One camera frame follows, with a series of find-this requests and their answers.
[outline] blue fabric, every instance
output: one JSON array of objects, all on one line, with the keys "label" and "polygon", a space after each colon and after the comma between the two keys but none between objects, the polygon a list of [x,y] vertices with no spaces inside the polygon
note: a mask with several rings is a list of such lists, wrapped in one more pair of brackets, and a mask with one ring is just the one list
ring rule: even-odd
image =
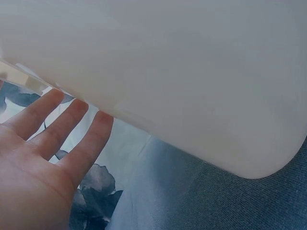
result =
[{"label": "blue fabric", "polygon": [[307,141],[279,172],[249,180],[152,140],[108,230],[307,229]]}]

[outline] denim fabric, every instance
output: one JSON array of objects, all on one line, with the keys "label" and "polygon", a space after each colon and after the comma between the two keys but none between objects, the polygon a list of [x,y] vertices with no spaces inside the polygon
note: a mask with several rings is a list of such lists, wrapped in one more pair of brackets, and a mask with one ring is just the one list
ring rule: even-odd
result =
[{"label": "denim fabric", "polygon": [[249,180],[153,139],[108,230],[307,229],[307,141],[277,173]]}]

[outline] skin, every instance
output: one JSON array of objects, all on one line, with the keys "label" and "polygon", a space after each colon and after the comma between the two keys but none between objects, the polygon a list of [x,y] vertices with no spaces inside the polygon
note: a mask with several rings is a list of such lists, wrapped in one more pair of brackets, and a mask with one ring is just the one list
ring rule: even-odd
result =
[{"label": "skin", "polygon": [[57,164],[49,163],[88,110],[86,103],[75,100],[45,131],[28,140],[63,98],[52,90],[0,124],[0,229],[68,227],[74,192],[107,143],[113,118],[98,112],[81,142]]}]

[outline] gray fabric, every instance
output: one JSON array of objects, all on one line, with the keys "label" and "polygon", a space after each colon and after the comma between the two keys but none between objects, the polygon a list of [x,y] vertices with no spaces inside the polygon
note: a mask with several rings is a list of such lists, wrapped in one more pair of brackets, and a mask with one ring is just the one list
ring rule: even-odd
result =
[{"label": "gray fabric", "polygon": [[279,172],[239,178],[153,139],[108,230],[307,229],[307,142]]}]

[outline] leaf pattern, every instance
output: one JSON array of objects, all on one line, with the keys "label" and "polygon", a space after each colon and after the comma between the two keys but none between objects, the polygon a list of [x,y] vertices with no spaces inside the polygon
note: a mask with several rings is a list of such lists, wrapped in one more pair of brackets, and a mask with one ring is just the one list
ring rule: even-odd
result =
[{"label": "leaf pattern", "polygon": [[[60,160],[68,154],[59,150]],[[74,195],[69,221],[70,230],[101,230],[111,220],[122,190],[115,192],[115,179],[106,166],[94,164]]]}]

